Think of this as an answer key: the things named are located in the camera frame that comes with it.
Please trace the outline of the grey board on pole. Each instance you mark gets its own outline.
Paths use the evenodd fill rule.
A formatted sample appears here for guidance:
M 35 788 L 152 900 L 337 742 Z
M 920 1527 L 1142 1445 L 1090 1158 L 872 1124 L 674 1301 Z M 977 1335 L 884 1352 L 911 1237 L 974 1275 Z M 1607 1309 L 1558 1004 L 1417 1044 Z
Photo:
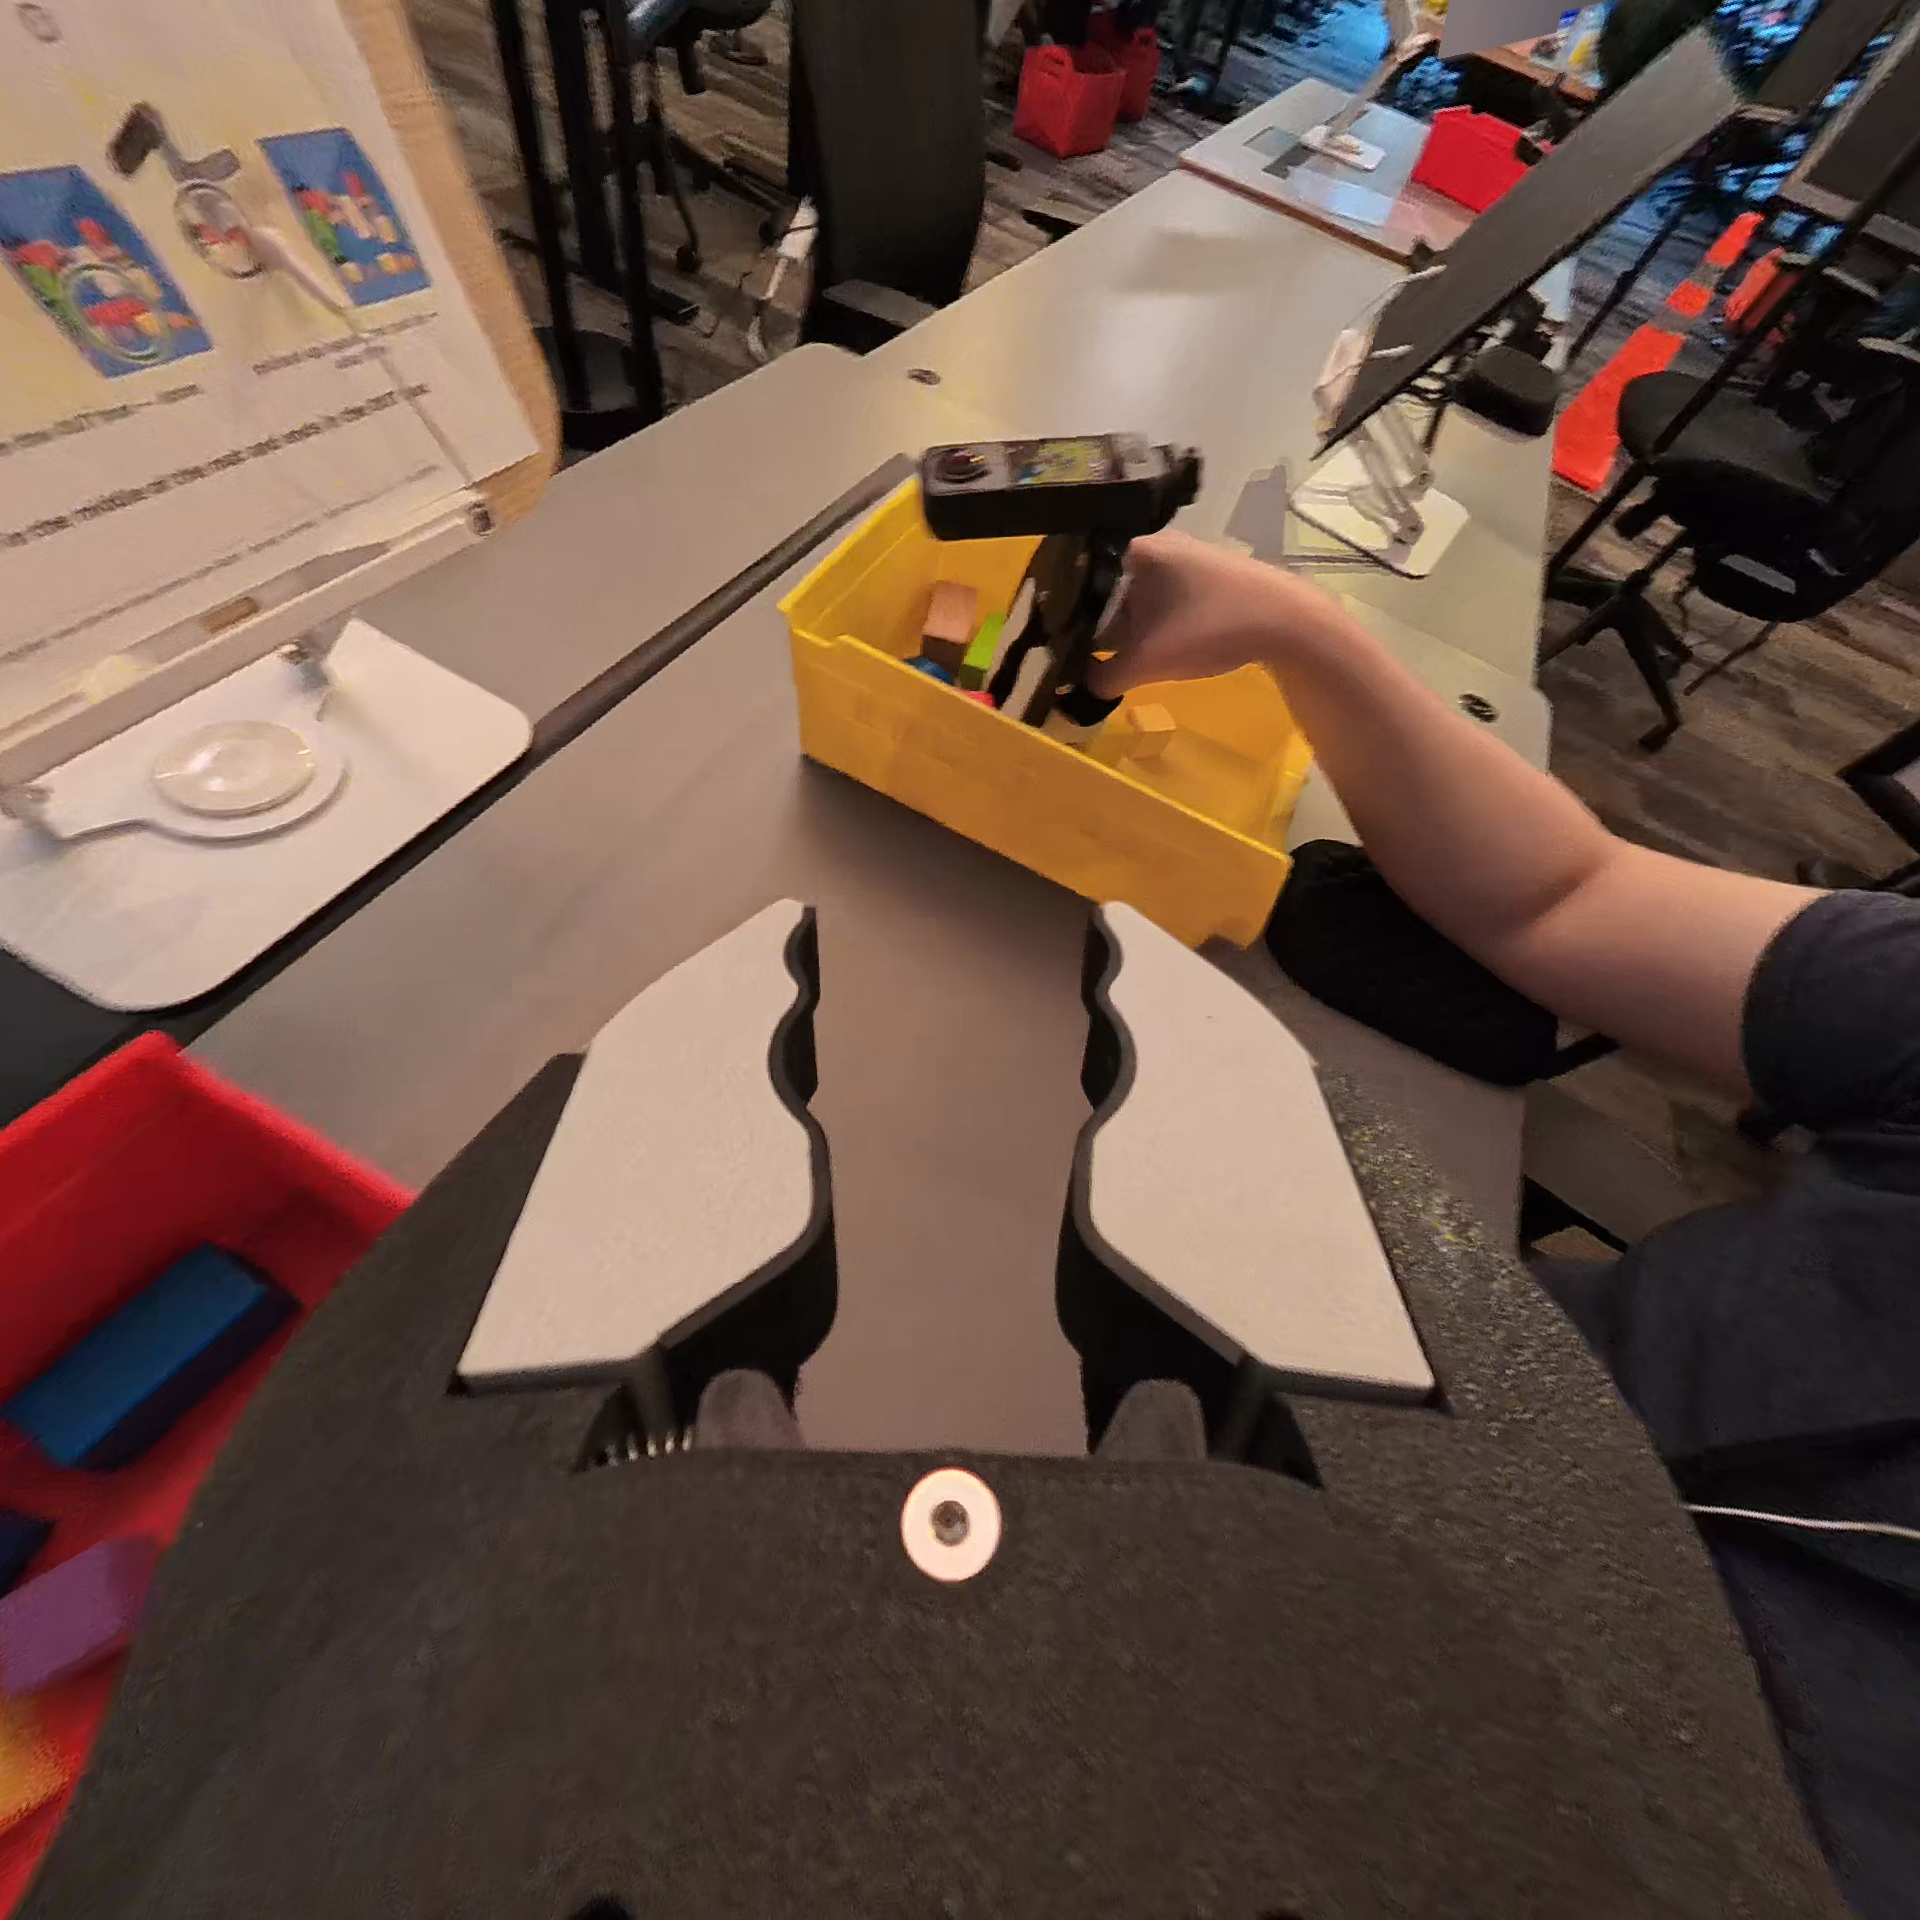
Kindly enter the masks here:
M 1917 133 L 1919 14 L 1912 10 L 1885 56 L 1801 157 L 1777 201 L 1796 213 L 1842 225 L 1883 186 L 1917 140 Z

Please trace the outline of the yellow plastic bin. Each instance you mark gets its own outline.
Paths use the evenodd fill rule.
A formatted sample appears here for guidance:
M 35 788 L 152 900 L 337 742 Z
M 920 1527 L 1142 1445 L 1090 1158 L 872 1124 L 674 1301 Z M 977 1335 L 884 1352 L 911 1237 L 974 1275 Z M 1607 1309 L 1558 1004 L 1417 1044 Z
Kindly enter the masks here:
M 1090 903 L 1124 903 L 1201 948 L 1249 948 L 1291 873 L 1315 757 L 1256 666 L 1144 684 L 1070 746 L 912 673 L 939 581 L 1006 612 L 1034 538 L 942 542 L 904 479 L 781 600 L 799 742 L 813 763 Z M 1124 709 L 1176 720 L 1165 759 L 1122 759 Z

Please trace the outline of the white tilted sheet stand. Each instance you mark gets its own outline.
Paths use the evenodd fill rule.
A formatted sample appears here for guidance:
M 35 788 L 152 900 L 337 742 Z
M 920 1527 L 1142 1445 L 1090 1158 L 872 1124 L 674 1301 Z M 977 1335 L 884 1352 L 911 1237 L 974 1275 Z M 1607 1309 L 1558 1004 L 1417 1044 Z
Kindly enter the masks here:
M 1356 90 L 1328 116 L 1298 136 L 1311 154 L 1370 174 L 1385 151 L 1358 135 L 1360 120 L 1380 99 L 1424 61 L 1436 56 L 1447 5 L 1382 3 L 1388 46 L 1380 63 Z

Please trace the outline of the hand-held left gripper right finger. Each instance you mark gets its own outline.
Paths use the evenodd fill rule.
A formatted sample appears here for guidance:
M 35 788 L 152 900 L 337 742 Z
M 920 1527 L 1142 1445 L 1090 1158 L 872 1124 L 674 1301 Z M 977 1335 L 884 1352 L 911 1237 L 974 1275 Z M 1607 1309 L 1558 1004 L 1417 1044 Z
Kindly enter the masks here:
M 1204 1458 L 1313 1462 L 1298 1399 L 1439 1410 L 1439 1374 L 1311 1050 L 1140 911 L 1092 911 L 1061 1329 L 1089 1449 L 1147 1383 Z

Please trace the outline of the black round device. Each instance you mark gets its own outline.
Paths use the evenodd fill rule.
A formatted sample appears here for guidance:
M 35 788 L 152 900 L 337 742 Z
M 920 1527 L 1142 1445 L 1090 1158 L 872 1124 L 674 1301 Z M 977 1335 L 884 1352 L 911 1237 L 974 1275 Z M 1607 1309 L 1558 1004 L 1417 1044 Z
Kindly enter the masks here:
M 1453 381 L 1453 407 L 1522 440 L 1553 432 L 1564 397 L 1563 374 L 1511 345 L 1488 345 Z

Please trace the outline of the red plastic bin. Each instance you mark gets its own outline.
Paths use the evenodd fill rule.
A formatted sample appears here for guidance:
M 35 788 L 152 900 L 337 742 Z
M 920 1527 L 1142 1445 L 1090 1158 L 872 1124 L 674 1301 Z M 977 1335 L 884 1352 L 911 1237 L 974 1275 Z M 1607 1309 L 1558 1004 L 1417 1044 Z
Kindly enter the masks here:
M 1409 182 L 1479 217 L 1524 180 L 1539 158 L 1539 145 L 1521 127 L 1476 108 L 1443 108 L 1428 125 Z
M 293 1335 L 414 1201 L 385 1170 L 161 1034 L 121 1047 L 9 1122 L 4 1402 L 203 1244 L 238 1254 L 301 1305 L 152 1453 L 125 1469 L 60 1469 L 4 1427 L 4 1506 L 56 1522 L 18 1587 L 103 1541 L 147 1535 L 167 1555 Z

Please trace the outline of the red storage box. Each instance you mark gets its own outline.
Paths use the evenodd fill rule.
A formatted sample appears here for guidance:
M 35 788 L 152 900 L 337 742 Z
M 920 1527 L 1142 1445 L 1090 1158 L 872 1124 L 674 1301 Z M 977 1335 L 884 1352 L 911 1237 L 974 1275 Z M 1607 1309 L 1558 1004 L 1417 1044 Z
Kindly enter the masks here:
M 1103 153 L 1147 119 L 1163 68 L 1159 5 L 1049 3 L 1021 58 L 1013 135 L 1049 158 Z

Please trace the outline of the person's right hand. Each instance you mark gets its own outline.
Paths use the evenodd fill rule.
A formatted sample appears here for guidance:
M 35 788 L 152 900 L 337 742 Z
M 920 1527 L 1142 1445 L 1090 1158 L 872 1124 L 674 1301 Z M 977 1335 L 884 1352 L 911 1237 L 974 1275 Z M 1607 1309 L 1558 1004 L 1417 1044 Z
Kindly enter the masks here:
M 1338 600 L 1297 572 L 1161 533 L 1128 547 L 1086 684 L 1116 700 L 1139 686 L 1285 666 L 1350 632 Z

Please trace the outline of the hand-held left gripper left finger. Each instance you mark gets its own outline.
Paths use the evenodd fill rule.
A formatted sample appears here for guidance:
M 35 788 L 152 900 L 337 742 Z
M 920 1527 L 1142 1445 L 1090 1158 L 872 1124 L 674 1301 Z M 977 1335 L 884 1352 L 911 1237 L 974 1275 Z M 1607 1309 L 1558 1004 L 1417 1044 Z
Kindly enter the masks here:
M 590 1040 L 455 1369 L 469 1394 L 607 1386 L 645 1445 L 708 1385 L 792 1399 L 837 1318 L 819 919 L 781 899 Z

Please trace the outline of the purple wooden cube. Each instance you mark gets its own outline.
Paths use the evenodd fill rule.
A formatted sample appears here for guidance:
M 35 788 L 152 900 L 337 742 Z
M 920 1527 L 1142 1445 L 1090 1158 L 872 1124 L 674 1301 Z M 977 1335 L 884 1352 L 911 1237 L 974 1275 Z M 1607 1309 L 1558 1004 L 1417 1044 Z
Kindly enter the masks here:
M 4 1596 L 4 1699 L 38 1696 L 123 1654 L 161 1556 L 147 1535 L 103 1541 Z

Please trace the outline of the white power strip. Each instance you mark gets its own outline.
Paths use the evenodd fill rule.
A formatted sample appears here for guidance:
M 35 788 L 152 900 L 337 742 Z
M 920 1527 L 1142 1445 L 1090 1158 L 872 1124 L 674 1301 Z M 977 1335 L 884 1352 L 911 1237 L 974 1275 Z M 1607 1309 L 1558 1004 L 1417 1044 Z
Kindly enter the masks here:
M 820 231 L 820 213 L 813 196 L 804 196 L 786 217 L 774 242 L 765 253 L 765 281 L 752 297 L 748 321 L 743 329 L 743 345 L 757 368 L 765 368 L 776 357 L 769 339 L 769 324 L 781 309 L 782 292 L 791 281 L 804 281 Z

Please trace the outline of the black foam pad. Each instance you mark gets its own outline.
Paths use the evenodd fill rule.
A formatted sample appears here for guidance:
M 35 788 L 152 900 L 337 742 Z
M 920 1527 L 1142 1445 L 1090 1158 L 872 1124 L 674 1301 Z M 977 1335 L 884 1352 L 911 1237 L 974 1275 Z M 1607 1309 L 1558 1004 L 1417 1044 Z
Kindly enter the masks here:
M 1263 933 L 1306 997 L 1501 1091 L 1548 1078 L 1558 1021 L 1421 919 L 1354 844 L 1303 844 Z

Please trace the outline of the orange traffic cone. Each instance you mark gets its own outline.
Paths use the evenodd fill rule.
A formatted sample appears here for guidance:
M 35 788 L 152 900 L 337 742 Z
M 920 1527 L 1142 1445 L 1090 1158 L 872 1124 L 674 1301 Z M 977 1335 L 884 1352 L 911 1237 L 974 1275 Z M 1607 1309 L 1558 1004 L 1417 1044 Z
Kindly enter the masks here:
M 1705 250 L 1624 345 L 1563 408 L 1550 451 L 1550 472 L 1566 487 L 1597 498 L 1611 485 L 1621 459 L 1621 400 L 1636 379 L 1669 373 L 1694 324 L 1710 311 L 1726 279 L 1765 226 L 1761 210 L 1739 215 Z

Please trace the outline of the instruction sheet stand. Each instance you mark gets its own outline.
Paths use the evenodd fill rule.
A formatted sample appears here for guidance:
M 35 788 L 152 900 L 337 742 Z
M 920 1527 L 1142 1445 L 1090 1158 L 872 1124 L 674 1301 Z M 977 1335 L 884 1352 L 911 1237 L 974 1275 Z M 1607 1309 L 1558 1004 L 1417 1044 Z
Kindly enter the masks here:
M 560 416 L 404 5 L 4 5 L 2 938 L 225 989 L 529 755 L 373 622 Z

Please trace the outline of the person's right forearm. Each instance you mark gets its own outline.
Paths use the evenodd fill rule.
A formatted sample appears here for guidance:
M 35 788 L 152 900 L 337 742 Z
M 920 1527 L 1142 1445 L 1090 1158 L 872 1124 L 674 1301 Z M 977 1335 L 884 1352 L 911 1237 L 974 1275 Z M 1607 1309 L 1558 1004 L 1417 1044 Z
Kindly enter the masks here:
M 1747 1082 L 1748 989 L 1816 894 L 1630 842 L 1283 576 L 1265 663 L 1404 905 L 1572 1026 Z

